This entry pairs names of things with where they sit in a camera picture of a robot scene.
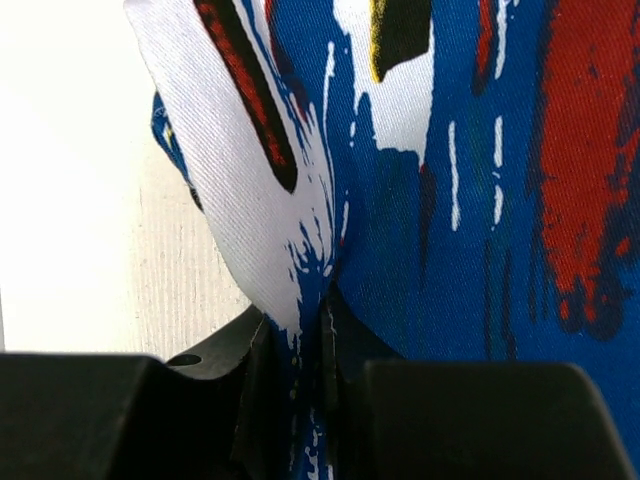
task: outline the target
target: white paint streak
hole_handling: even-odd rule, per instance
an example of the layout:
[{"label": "white paint streak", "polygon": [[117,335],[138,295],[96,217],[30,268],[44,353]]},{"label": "white paint streak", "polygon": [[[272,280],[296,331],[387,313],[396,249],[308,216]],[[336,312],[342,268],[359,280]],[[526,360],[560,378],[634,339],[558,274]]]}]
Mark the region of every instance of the white paint streak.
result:
[{"label": "white paint streak", "polygon": [[291,444],[291,449],[289,450],[289,472],[293,471],[293,464],[296,462],[296,449],[295,444]]},{"label": "white paint streak", "polygon": [[[324,72],[324,87],[322,91],[322,129],[325,139],[327,138],[327,111],[329,110],[329,84],[331,82],[331,78],[335,77],[335,68],[336,68],[336,60],[333,55],[335,50],[335,45],[333,42],[329,42],[327,44],[327,66],[325,67]],[[331,158],[331,151],[329,150],[328,142],[326,147],[327,160],[329,162],[329,171],[331,173],[331,186],[335,186],[335,177],[333,173],[333,159]],[[333,195],[331,196],[331,210],[333,209],[333,205],[335,204],[335,190],[333,190]],[[335,230],[335,224],[332,225],[332,230]]]},{"label": "white paint streak", "polygon": [[502,115],[496,118],[494,125],[495,146],[493,150],[493,163],[496,168],[502,167]]},{"label": "white paint streak", "polygon": [[[269,23],[267,21],[267,10],[266,10],[266,2],[265,0],[252,0],[252,7],[253,7],[253,12],[254,12],[254,21],[255,21],[255,26],[256,26],[256,30],[258,31],[258,35],[263,38],[269,38]],[[269,62],[269,64],[271,65],[272,68],[276,68],[276,62],[275,59],[273,57],[273,52],[271,51],[271,48],[266,48],[265,49],[267,51],[267,61]]]},{"label": "white paint streak", "polygon": [[311,455],[311,448],[306,447],[304,449],[304,453],[307,454],[307,458],[309,459],[309,463],[313,467],[313,472],[307,473],[307,478],[309,480],[319,480],[320,479],[320,470],[318,469],[318,455]]},{"label": "white paint streak", "polygon": [[456,122],[449,124],[449,160],[451,161],[451,230],[460,227],[460,205],[458,204],[458,188],[460,178],[456,159]]},{"label": "white paint streak", "polygon": [[431,117],[436,41],[433,23],[429,50],[387,72],[382,83],[371,73],[370,0],[335,0],[333,14],[351,40],[354,67],[354,102],[366,93],[371,101],[371,119],[378,148],[413,151],[419,167],[424,163],[427,130]]},{"label": "white paint streak", "polygon": [[342,231],[340,232],[340,240],[344,240],[347,234],[347,223],[349,222],[349,200],[345,200],[344,209],[342,211]]},{"label": "white paint streak", "polygon": [[493,210],[493,224],[497,225],[500,223],[500,217],[502,217],[502,205],[504,203],[504,193],[499,185],[496,185],[496,206]]},{"label": "white paint streak", "polygon": [[507,5],[509,0],[498,0],[498,56],[496,58],[496,80],[502,75],[504,62],[507,56]]}]

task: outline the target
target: abstract print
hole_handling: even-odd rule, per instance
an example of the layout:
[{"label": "abstract print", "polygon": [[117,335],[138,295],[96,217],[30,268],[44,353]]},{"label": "abstract print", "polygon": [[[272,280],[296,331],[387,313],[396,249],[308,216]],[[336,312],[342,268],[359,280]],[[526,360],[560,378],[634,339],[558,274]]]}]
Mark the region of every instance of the abstract print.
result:
[{"label": "abstract print", "polygon": [[281,475],[332,475],[330,281],[407,358],[582,366],[640,465],[640,1],[191,1],[284,192],[264,202],[302,205],[262,225],[286,268],[226,256],[277,327]]}]

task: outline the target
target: wood grain texture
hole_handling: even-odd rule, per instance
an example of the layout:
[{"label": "wood grain texture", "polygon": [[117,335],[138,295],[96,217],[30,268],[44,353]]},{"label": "wood grain texture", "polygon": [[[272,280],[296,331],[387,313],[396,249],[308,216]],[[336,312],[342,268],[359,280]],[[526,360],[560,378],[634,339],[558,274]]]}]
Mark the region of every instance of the wood grain texture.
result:
[{"label": "wood grain texture", "polygon": [[153,84],[121,2],[8,4],[0,62],[6,349],[168,358],[240,313],[152,139]]}]

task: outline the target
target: blue fabric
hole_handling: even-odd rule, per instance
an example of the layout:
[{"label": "blue fabric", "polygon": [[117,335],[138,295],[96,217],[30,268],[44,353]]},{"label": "blue fabric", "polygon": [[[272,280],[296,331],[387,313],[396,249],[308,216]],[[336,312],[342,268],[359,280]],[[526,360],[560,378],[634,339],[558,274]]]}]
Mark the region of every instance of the blue fabric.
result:
[{"label": "blue fabric", "polygon": [[191,185],[189,180],[189,172],[187,165],[184,163],[184,157],[178,145],[178,140],[173,133],[167,110],[162,103],[162,98],[156,92],[153,96],[153,113],[151,115],[151,131],[156,142],[165,151],[171,162],[180,170],[185,181]]},{"label": "blue fabric", "polygon": [[[252,2],[242,3],[255,29]],[[334,159],[336,205],[348,201],[350,213],[346,237],[335,239],[340,248],[334,280],[356,316],[410,359],[580,365],[601,388],[640,465],[636,3],[616,4],[622,13],[611,18],[628,23],[612,25],[608,16],[598,16],[602,2],[582,2],[585,32],[579,35],[592,39],[592,57],[579,64],[576,54],[576,63],[566,65],[558,52],[580,53],[581,44],[562,36],[572,23],[557,20],[561,7],[570,11],[576,2],[508,3],[506,60],[496,78],[498,40],[487,41],[492,70],[483,76],[479,25],[483,5],[493,18],[500,1],[434,2],[435,83],[420,170],[416,152],[377,147],[367,93],[354,112],[351,38],[336,21],[332,3],[274,3],[269,27],[287,59],[279,84],[283,95],[323,105],[327,45],[336,52],[324,134]],[[625,35],[633,48],[619,53],[618,40]],[[267,46],[262,48],[266,54]],[[608,54],[598,56],[598,48]],[[614,54],[628,57],[630,67],[622,71],[626,63],[606,59]],[[616,76],[620,82],[613,87],[598,83]],[[616,112],[615,135],[605,138],[598,133],[597,99],[616,85],[622,85],[616,98],[625,100]],[[574,97],[575,108],[554,110]],[[175,138],[167,142],[163,136],[169,124],[157,96],[153,118],[156,139],[188,179]],[[500,164],[494,159],[498,123]],[[559,138],[573,142],[578,153],[563,149]],[[614,153],[605,175],[606,152]],[[452,213],[454,182],[458,220]],[[344,220],[337,208],[335,224]],[[314,265],[301,268],[313,271]],[[325,292],[317,291],[317,279],[299,280],[301,314],[312,318]],[[313,398],[309,394],[307,405]],[[321,417],[321,405],[314,408]],[[321,450],[317,443],[314,448]],[[309,472],[317,469],[306,463],[300,478]]]}]

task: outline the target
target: screw hole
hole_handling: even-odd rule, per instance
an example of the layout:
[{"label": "screw hole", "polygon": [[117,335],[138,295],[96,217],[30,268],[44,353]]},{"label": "screw hole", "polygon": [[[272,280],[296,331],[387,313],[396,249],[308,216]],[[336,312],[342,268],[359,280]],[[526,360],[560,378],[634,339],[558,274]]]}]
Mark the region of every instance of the screw hole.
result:
[{"label": "screw hole", "polygon": [[202,358],[200,358],[198,355],[183,353],[182,355],[173,357],[167,362],[167,365],[169,365],[170,367],[189,367],[191,365],[197,365],[201,361]]}]

